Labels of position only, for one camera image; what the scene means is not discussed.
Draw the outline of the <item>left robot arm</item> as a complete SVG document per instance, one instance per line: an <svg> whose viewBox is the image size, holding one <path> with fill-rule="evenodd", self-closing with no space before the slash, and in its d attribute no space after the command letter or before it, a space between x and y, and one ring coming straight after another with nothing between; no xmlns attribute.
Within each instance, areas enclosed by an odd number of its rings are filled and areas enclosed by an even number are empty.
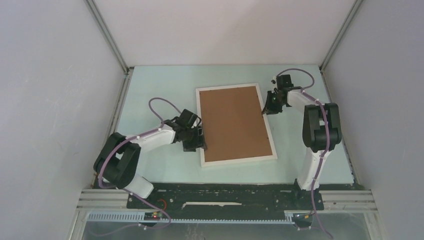
<svg viewBox="0 0 424 240"><path fill-rule="evenodd" d="M137 173L140 155L178 142L182 143L184 152L206 148L202 119L187 109L142 134L125 136L114 132L93 165L99 180L106 181L99 186L128 191L139 196L138 201L145 208L153 208L158 202L158 194L153 191L153 184Z"/></svg>

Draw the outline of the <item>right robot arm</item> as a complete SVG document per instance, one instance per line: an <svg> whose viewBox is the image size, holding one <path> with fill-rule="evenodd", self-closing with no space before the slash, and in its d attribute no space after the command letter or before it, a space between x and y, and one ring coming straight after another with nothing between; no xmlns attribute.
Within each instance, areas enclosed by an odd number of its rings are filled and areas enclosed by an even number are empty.
<svg viewBox="0 0 424 240"><path fill-rule="evenodd" d="M290 201L295 208L304 209L311 202L307 191L319 187L323 165L342 141L339 107L334 102L322 103L304 88L294 86L289 74L275 76L271 82L275 87L267 92L262 114L279 114L283 107L294 107L303 114L302 141L306 153L296 180L300 190L291 194Z"/></svg>

